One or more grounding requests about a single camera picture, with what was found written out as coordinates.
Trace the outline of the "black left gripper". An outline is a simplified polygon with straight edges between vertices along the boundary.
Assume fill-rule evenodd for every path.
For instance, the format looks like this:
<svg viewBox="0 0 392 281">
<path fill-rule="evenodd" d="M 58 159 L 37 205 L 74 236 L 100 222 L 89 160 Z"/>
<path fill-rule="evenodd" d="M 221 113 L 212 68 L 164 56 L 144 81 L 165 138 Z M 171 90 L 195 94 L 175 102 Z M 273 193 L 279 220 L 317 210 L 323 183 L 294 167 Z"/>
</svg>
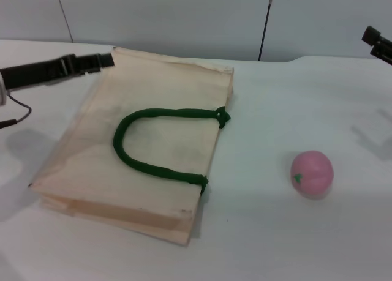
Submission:
<svg viewBox="0 0 392 281">
<path fill-rule="evenodd" d="M 80 77 L 86 74 L 99 73 L 101 68 L 114 66 L 111 53 L 89 54 L 61 57 L 51 61 L 36 62 L 1 69 L 1 77 L 7 90 L 21 89 L 41 83 L 60 80 L 68 77 Z"/>
</svg>

